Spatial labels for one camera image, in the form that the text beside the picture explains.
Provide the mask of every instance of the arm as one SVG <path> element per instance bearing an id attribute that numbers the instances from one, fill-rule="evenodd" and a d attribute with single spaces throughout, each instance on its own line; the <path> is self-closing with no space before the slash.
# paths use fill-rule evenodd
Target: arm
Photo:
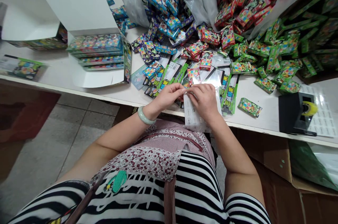
<path id="1" fill-rule="evenodd" d="M 144 115 L 150 120 L 155 120 L 176 99 L 183 101 L 182 95 L 185 91 L 179 83 L 167 85 L 155 100 L 143 108 Z M 139 118 L 138 113 L 118 123 L 92 143 L 74 167 L 57 183 L 70 179 L 89 181 L 107 162 L 129 148 L 148 127 L 149 125 Z"/>
<path id="2" fill-rule="evenodd" d="M 198 113 L 211 127 L 227 169 L 225 198 L 234 193 L 242 192 L 255 197 L 264 205 L 262 185 L 258 173 L 217 110 L 215 87 L 211 84 L 198 84 L 187 91 Z"/>

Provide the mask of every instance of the yellow tape roll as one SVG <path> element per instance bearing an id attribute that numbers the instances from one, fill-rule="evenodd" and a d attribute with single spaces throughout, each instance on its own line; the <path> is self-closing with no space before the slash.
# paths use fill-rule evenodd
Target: yellow tape roll
<path id="1" fill-rule="evenodd" d="M 317 113 L 318 107 L 316 104 L 308 102 L 308 101 L 303 101 L 303 105 L 307 107 L 305 111 L 303 111 L 302 115 L 303 116 L 313 116 Z"/>

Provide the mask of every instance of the striped shirt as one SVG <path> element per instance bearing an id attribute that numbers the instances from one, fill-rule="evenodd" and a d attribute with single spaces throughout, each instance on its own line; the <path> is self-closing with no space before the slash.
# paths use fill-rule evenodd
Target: striped shirt
<path id="1" fill-rule="evenodd" d="M 77 223 L 163 223 L 164 181 L 139 173 L 119 179 L 118 174 L 105 176 Z M 121 183 L 117 192 L 109 186 L 111 181 Z M 64 223 L 88 190 L 84 181 L 56 184 L 9 223 Z M 224 202 L 215 170 L 206 158 L 188 151 L 182 152 L 177 168 L 175 211 L 177 223 L 270 223 L 263 205 L 250 195 L 235 193 Z"/>

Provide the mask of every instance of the gray floor tile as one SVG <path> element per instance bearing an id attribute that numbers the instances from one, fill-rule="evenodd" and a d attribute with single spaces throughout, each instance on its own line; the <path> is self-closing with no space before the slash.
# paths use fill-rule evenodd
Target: gray floor tile
<path id="1" fill-rule="evenodd" d="M 84 110 L 57 104 L 39 134 L 23 146 L 0 185 L 0 211 L 15 215 L 53 184 L 75 139 Z"/>
<path id="2" fill-rule="evenodd" d="M 87 110 L 91 100 L 92 99 L 90 97 L 84 97 L 64 92 L 62 93 L 57 103 Z"/>
<path id="3" fill-rule="evenodd" d="M 97 99 L 92 99 L 92 102 L 89 105 L 88 110 L 103 113 L 107 115 L 116 116 L 119 111 L 119 106 L 106 103 Z"/>
<path id="4" fill-rule="evenodd" d="M 85 149 L 112 127 L 115 117 L 87 111 L 79 132 L 62 167 L 59 178 L 69 171 Z"/>
<path id="5" fill-rule="evenodd" d="M 224 196 L 226 168 L 220 155 L 217 157 L 216 175 L 222 195 Z"/>

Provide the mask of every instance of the hand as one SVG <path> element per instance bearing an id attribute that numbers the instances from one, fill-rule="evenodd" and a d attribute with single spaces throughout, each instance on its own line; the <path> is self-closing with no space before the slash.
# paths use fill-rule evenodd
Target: hand
<path id="1" fill-rule="evenodd" d="M 157 116 L 171 106 L 176 99 L 183 102 L 183 94 L 185 92 L 186 89 L 180 83 L 165 86 L 154 101 L 143 108 L 144 115 L 150 120 L 156 119 Z"/>
<path id="2" fill-rule="evenodd" d="M 216 90 L 212 84 L 196 84 L 187 89 L 188 96 L 194 104 L 198 114 L 208 123 L 218 119 Z"/>

